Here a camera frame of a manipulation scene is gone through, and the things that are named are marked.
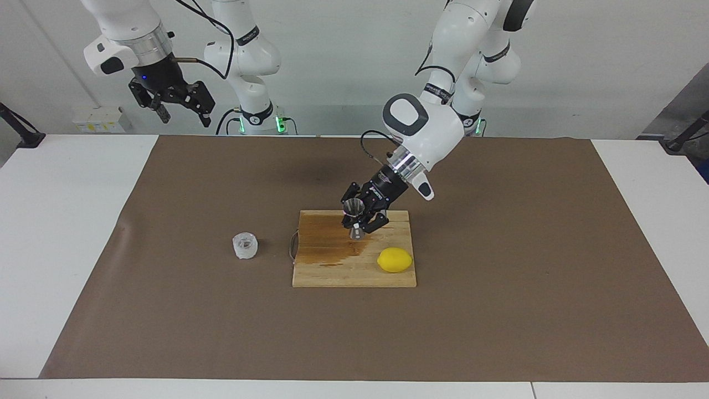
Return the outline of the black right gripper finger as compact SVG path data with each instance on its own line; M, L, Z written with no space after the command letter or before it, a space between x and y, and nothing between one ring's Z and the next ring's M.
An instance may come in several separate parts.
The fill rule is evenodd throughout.
M148 107L159 116L163 124L169 123L171 116L163 104L163 93L161 91L149 91L149 93Z
M210 127L210 115L215 107L215 101L203 81L185 85L182 105L198 115L203 127Z

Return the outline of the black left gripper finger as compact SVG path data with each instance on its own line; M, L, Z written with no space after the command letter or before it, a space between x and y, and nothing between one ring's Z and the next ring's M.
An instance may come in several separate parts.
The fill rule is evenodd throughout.
M374 233L380 228L387 225L389 219L387 217L387 210L377 212L374 217L369 222L360 223L361 230L365 233Z
M346 229L352 228L359 221L361 215L364 214L364 202L357 197L360 188L356 182L353 182L340 200L344 214L342 225Z

